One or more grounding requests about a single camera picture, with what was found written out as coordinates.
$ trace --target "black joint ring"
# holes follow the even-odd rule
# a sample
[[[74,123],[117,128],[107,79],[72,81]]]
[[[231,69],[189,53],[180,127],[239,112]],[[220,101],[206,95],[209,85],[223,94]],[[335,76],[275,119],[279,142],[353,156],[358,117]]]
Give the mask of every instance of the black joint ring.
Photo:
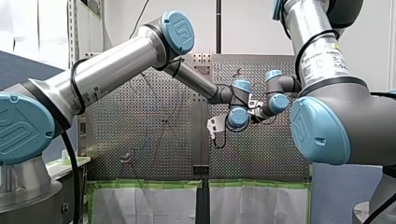
[[[355,83],[355,84],[360,84],[366,88],[367,84],[356,77],[334,77],[334,78],[328,78],[328,79],[324,79],[320,82],[317,82],[311,86],[308,86],[307,88],[303,89],[300,94],[298,95],[298,97],[303,97],[306,96],[309,92],[311,91],[315,91],[319,88],[325,87],[325,86],[330,86],[332,84],[339,84],[339,83]]]

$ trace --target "silver robot arm segment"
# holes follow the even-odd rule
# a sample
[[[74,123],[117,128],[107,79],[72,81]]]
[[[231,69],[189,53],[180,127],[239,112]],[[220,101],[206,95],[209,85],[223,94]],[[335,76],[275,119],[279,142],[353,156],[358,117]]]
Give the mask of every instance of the silver robot arm segment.
[[[213,83],[182,60],[169,63],[163,71],[204,96],[212,105],[229,104],[232,100],[233,94],[230,86]]]

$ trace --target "metal bracket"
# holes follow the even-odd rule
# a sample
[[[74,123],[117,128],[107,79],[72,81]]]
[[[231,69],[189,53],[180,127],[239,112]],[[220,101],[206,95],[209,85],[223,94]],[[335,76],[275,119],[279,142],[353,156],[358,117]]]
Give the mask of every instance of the metal bracket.
[[[195,70],[204,76],[210,75],[210,66],[194,66]]]
[[[215,133],[222,133],[225,132],[225,118],[227,117],[226,114],[216,116],[212,119],[207,121],[206,128],[210,131],[210,136],[213,139],[216,139]]]
[[[194,165],[192,171],[195,175],[209,175],[208,165]]]

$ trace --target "metal post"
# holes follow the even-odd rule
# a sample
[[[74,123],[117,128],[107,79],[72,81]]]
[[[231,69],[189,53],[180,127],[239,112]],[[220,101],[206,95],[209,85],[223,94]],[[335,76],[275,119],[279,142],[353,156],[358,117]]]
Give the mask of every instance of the metal post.
[[[216,53],[221,54],[221,0],[216,1]]]

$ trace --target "white wall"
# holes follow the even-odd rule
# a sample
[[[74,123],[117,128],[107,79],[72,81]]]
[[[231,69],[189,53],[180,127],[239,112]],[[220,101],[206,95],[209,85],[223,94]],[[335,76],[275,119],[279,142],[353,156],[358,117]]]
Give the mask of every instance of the white wall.
[[[104,0],[105,27],[108,39],[116,46],[129,38],[137,18],[146,0]],[[192,21],[195,31],[195,52],[209,52],[216,47],[215,43],[215,10],[214,0],[151,0],[139,24],[153,21],[166,11],[183,11]]]
[[[363,78],[371,91],[386,91],[393,76],[390,60],[394,58],[389,51],[393,1],[378,4],[377,0],[365,0],[357,22],[346,30],[340,43],[352,75]],[[106,48],[128,38],[145,2],[105,0]],[[271,19],[272,4],[268,0],[223,1],[222,52],[292,55],[280,23]],[[181,10],[191,19],[196,33],[194,52],[216,51],[215,0],[150,1],[140,24],[168,10]]]

